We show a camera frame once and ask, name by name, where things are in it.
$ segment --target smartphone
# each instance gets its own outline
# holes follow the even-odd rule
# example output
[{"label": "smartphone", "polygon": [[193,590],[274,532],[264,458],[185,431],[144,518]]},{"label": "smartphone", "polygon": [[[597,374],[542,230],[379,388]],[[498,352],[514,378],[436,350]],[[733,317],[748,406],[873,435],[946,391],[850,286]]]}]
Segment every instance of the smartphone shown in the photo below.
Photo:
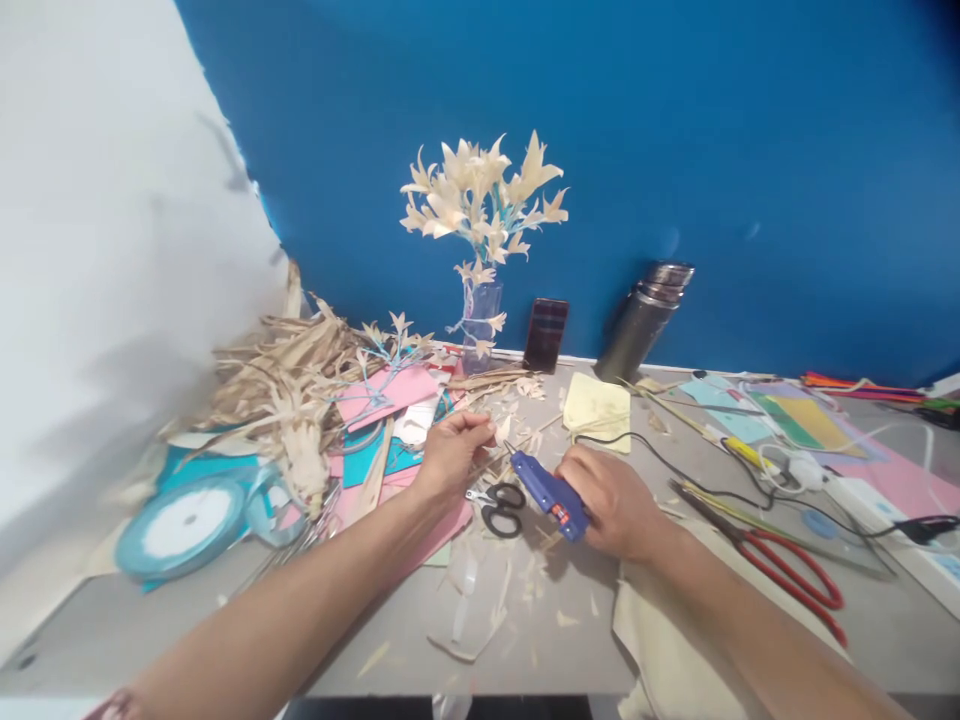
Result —
[{"label": "smartphone", "polygon": [[537,298],[533,301],[527,347],[523,351],[523,366],[527,370],[553,374],[557,369],[560,342],[569,314],[570,303],[566,300]]}]

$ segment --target power strip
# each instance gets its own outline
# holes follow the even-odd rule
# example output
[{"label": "power strip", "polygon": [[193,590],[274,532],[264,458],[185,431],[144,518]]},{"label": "power strip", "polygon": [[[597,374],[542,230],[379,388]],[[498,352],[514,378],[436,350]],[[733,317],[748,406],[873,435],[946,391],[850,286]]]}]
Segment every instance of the power strip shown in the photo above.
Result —
[{"label": "power strip", "polygon": [[[835,477],[824,491],[849,512],[868,532],[885,530],[909,518],[865,480]],[[960,559],[952,554],[928,552],[897,531],[877,538],[903,569],[913,575],[955,618],[960,620]],[[931,546],[940,547],[936,541]]]}]

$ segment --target blue wall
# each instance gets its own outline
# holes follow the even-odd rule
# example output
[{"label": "blue wall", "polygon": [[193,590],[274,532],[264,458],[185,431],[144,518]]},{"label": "blue wall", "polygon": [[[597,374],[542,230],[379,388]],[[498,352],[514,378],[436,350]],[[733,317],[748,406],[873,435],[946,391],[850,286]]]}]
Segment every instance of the blue wall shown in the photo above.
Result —
[{"label": "blue wall", "polygon": [[407,166],[501,132],[519,164],[536,128],[570,222],[502,271],[502,347],[548,296],[571,302],[564,352],[596,355],[620,293],[672,256],[698,273],[650,362],[911,385],[960,361],[960,82],[936,4],[177,4],[283,245],[351,320],[405,310],[443,336],[466,248],[399,225]]}]

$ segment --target thermos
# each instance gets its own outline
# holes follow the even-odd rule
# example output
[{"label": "thermos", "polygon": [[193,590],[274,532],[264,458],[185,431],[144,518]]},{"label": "thermos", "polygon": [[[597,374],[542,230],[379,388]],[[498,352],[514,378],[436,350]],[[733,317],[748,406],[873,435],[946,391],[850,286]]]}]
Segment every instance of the thermos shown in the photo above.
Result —
[{"label": "thermos", "polygon": [[693,277],[693,265],[655,262],[620,303],[603,355],[593,371],[604,382],[631,380],[646,359]]}]

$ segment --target glass vase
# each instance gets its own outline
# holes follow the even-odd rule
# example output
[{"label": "glass vase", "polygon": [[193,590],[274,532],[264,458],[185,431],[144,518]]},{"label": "glass vase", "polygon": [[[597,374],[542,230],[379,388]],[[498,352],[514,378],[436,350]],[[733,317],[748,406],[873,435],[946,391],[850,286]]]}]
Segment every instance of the glass vase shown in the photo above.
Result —
[{"label": "glass vase", "polygon": [[463,337],[463,370],[467,375],[479,375],[490,367],[490,353],[483,357],[477,354],[477,341],[493,342],[493,328],[482,320],[489,320],[500,314],[500,298],[503,295],[503,283],[495,280],[469,288],[466,294],[466,308],[463,314],[463,327],[467,333]]}]

